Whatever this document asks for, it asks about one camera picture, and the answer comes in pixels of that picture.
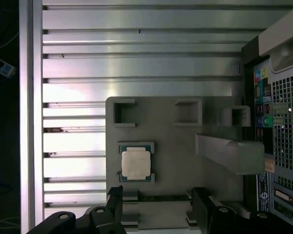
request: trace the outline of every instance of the metal bolt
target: metal bolt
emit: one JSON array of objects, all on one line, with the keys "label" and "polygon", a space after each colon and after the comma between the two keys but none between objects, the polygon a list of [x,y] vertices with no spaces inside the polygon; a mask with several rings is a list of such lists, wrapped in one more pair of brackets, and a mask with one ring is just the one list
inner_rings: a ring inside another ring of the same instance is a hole
[{"label": "metal bolt", "polygon": [[104,209],[97,209],[96,212],[97,213],[102,213],[102,212],[104,212]]},{"label": "metal bolt", "polygon": [[220,210],[221,212],[223,212],[223,213],[227,213],[227,212],[229,212],[229,210],[228,210],[227,208],[225,208],[225,207],[219,208],[219,210]]},{"label": "metal bolt", "polygon": [[63,214],[63,215],[60,216],[60,219],[66,219],[66,218],[68,218],[67,214]]},{"label": "metal bolt", "polygon": [[260,218],[268,218],[267,215],[264,213],[258,213],[257,216]]}]

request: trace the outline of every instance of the perforated metal mesh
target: perforated metal mesh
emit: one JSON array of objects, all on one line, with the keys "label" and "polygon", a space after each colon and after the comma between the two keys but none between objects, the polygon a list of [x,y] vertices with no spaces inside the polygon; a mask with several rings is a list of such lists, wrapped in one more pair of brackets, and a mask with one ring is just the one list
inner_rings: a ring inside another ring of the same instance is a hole
[{"label": "perforated metal mesh", "polygon": [[275,164],[293,170],[293,77],[272,83]]},{"label": "perforated metal mesh", "polygon": [[292,180],[278,176],[278,184],[282,185],[283,187],[286,187],[288,189],[293,190],[293,181]]}]

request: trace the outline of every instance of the label sticker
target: label sticker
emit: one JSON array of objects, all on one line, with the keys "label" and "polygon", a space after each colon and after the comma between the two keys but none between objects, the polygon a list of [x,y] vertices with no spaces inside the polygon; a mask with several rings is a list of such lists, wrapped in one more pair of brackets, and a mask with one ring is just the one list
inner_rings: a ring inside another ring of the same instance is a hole
[{"label": "label sticker", "polygon": [[254,83],[258,83],[260,80],[260,71],[254,73]]},{"label": "label sticker", "polygon": [[274,173],[274,160],[272,159],[265,159],[265,171]]},{"label": "label sticker", "polygon": [[266,67],[260,70],[260,78],[268,78],[268,69]]}]

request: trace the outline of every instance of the gray plastic block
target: gray plastic block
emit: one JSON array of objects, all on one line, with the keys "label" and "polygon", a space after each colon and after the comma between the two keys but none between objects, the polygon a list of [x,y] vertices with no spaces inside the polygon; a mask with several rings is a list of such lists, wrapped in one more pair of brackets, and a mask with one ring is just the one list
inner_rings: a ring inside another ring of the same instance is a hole
[{"label": "gray plastic block", "polygon": [[231,106],[221,109],[219,126],[222,127],[250,127],[251,110],[249,106]]},{"label": "gray plastic block", "polygon": [[257,175],[265,171],[265,147],[257,141],[234,141],[196,135],[197,155],[225,166],[237,175]]},{"label": "gray plastic block", "polygon": [[[115,125],[115,103],[124,102],[122,122],[136,127]],[[189,197],[193,187],[206,187],[215,199],[242,200],[242,176],[195,153],[196,134],[240,138],[240,128],[218,127],[220,110],[240,104],[238,97],[110,97],[106,101],[106,188],[123,186],[127,199],[123,212],[140,215],[139,230],[189,228],[186,212],[191,206],[179,200],[141,202],[137,192],[141,197]],[[124,146],[148,144],[152,180],[120,181]]]}]

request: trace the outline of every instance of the metal slot channel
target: metal slot channel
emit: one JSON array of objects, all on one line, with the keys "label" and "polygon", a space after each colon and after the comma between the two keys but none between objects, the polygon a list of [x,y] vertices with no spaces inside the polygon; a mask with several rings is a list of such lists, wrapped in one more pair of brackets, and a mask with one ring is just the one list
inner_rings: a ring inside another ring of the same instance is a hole
[{"label": "metal slot channel", "polygon": [[45,133],[43,151],[105,151],[105,133]]},{"label": "metal slot channel", "polygon": [[238,76],[240,58],[44,59],[44,78]]},{"label": "metal slot channel", "polygon": [[266,29],[287,10],[50,10],[44,29],[240,28]]},{"label": "metal slot channel", "polygon": [[105,179],[105,157],[45,158],[45,178],[95,177]]}]

